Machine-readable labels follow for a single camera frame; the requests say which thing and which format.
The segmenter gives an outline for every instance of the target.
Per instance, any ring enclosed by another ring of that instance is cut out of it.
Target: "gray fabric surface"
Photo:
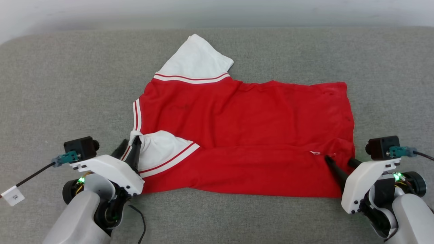
[[[193,33],[234,60],[234,79],[347,82],[359,159],[368,160],[368,139],[386,135],[434,155],[432,28],[66,32],[0,46],[0,191],[48,164],[67,140],[91,135],[100,154],[114,150],[133,126],[133,101]],[[400,170],[425,177],[424,199],[434,205],[433,162],[404,158]],[[65,208],[64,183],[78,176],[50,168],[20,188],[23,202],[1,200],[0,243],[41,243]],[[143,243],[382,243],[338,199],[181,189],[133,203],[147,220]],[[140,217],[126,209],[112,243],[136,243],[141,232]]]

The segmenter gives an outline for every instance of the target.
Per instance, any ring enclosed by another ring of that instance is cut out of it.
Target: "black cable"
[[[413,186],[408,181],[404,181],[404,183],[407,185],[408,189],[410,190],[410,192],[412,194],[417,195],[416,192],[413,189]]]
[[[413,151],[413,153],[414,153],[414,154],[417,154],[417,155],[420,155],[420,156],[422,156],[422,157],[426,157],[427,159],[431,159],[432,161],[434,161],[434,158],[433,158],[433,157],[431,157],[431,156],[429,156],[429,155],[426,155],[425,153],[421,153],[421,152],[418,152],[418,151]]]
[[[36,173],[34,173],[33,175],[31,175],[31,176],[25,178],[24,180],[22,180],[22,181],[20,181],[18,184],[16,184],[16,187],[19,187],[20,185],[22,185],[22,184],[28,182],[31,178],[33,178],[33,177],[39,175],[42,171],[48,169],[49,167],[51,167],[51,166],[53,166],[53,165],[55,165],[55,164],[56,164],[55,162],[52,162],[52,163],[50,163],[49,165],[45,166],[44,168],[42,168],[42,169],[36,171]]]
[[[136,207],[134,207],[133,205],[129,205],[130,208],[132,208],[134,211],[138,212],[141,216],[141,220],[143,221],[143,233],[141,234],[140,239],[138,240],[138,244],[141,243],[143,237],[145,236],[145,232],[146,232],[146,223],[145,223],[145,217],[143,216],[143,213],[140,212],[140,210],[138,210]]]

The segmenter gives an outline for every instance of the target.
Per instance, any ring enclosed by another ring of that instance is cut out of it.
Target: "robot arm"
[[[144,181],[138,175],[137,165],[140,140],[136,138],[124,161],[119,160],[127,147],[126,140],[112,156],[92,151],[82,139],[66,142],[65,150],[77,153],[85,160],[69,164],[79,172],[93,172],[84,178],[69,181],[63,189],[68,204],[44,240],[44,244],[108,244],[112,229],[122,221],[125,203],[141,194]]]
[[[349,214],[367,216],[386,244],[432,243],[434,213],[421,199],[426,193],[424,179],[416,172],[388,172],[400,165],[401,158],[393,158],[389,152],[397,147],[396,136],[371,139],[366,151],[374,160],[361,163],[351,159],[349,166],[355,170],[350,175],[332,158],[325,159],[341,185],[342,208]]]

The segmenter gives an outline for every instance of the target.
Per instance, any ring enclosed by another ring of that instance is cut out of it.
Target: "red t-shirt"
[[[143,192],[340,197],[324,156],[350,171],[346,84],[247,84],[230,77],[232,64],[190,36],[134,102]]]

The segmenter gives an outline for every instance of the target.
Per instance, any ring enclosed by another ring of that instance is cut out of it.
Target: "cable label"
[[[23,194],[18,190],[15,186],[11,187],[9,190],[3,192],[1,196],[9,203],[11,206],[15,206],[15,204],[24,200]]]

